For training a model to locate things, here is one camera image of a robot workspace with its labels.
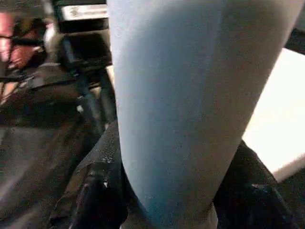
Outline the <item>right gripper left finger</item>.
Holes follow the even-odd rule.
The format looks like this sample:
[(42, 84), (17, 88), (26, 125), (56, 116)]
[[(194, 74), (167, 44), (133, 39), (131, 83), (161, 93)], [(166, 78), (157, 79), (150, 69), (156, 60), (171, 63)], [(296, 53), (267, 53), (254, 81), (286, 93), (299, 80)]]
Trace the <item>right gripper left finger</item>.
[(78, 164), (51, 213), (50, 229), (118, 229), (127, 219), (118, 122)]

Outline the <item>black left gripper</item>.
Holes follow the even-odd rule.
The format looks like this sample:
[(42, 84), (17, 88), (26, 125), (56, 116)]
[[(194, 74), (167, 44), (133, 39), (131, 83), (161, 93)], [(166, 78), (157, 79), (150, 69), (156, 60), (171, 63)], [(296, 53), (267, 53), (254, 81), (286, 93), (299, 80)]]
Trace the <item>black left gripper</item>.
[(50, 23), (45, 47), (55, 54), (61, 68), (77, 86), (84, 117), (101, 135), (116, 117), (115, 92), (110, 74), (112, 55), (108, 30), (88, 30), (87, 26)]

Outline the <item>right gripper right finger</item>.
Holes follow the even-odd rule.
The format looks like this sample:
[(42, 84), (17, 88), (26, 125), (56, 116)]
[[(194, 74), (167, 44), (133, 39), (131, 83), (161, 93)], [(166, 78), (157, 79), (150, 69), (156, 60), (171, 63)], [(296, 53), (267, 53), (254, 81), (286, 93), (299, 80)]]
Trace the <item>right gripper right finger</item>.
[(241, 141), (213, 202), (219, 229), (303, 229), (305, 171), (277, 181)]

